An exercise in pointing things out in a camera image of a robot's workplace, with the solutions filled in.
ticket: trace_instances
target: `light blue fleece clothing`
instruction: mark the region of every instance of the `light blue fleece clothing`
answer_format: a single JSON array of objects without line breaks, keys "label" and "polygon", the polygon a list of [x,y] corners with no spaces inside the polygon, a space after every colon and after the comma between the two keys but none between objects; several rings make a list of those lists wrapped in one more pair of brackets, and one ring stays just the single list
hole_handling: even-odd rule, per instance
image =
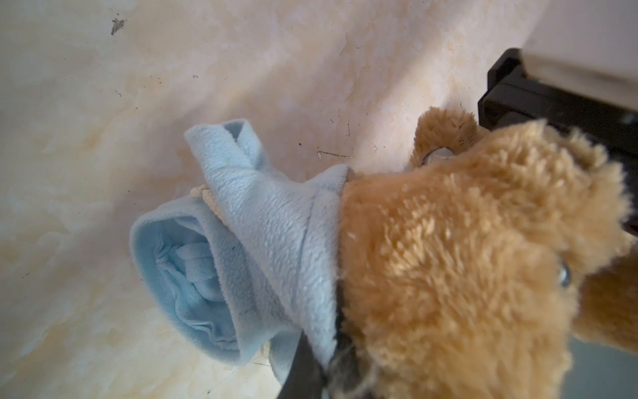
[{"label": "light blue fleece clothing", "polygon": [[248,362],[267,341],[286,379],[300,332],[325,368],[334,353],[340,195],[348,167],[305,183],[274,170],[244,120],[202,125],[184,137],[226,221],[201,198],[139,218],[130,245],[155,301],[199,349]]}]

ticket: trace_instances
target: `beige tile floor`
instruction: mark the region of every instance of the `beige tile floor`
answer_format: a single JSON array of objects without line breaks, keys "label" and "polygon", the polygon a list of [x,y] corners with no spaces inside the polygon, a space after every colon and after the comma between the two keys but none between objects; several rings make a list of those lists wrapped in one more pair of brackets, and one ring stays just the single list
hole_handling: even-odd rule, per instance
[{"label": "beige tile floor", "polygon": [[133,221],[202,182],[183,132],[247,117],[296,180],[400,169],[419,114],[474,110],[545,3],[3,1],[0,396],[276,397],[265,359],[180,337],[130,261]]}]

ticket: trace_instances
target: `gray surface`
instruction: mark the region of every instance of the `gray surface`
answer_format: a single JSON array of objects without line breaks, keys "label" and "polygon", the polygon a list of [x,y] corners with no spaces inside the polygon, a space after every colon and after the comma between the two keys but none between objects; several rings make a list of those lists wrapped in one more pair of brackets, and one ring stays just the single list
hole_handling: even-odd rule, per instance
[{"label": "gray surface", "polygon": [[570,348],[574,367],[561,399],[638,399],[638,356],[575,338]]}]

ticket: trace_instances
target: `stuffed animal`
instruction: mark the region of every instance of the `stuffed animal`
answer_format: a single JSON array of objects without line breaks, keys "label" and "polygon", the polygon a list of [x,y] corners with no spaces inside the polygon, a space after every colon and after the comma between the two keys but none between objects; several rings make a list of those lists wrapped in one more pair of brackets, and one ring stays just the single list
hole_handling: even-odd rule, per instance
[{"label": "stuffed animal", "polygon": [[557,398],[579,312],[577,336],[637,351],[638,252],[602,269],[634,242],[622,168],[603,147],[543,121],[489,132],[430,109],[410,167],[357,176],[341,197],[358,393]]}]

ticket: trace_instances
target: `white object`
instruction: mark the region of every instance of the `white object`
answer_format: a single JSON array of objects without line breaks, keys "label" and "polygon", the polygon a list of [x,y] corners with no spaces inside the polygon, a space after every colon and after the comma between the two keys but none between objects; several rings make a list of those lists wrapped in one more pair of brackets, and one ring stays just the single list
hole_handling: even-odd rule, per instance
[{"label": "white object", "polygon": [[521,54],[545,84],[638,111],[636,0],[554,0]]}]

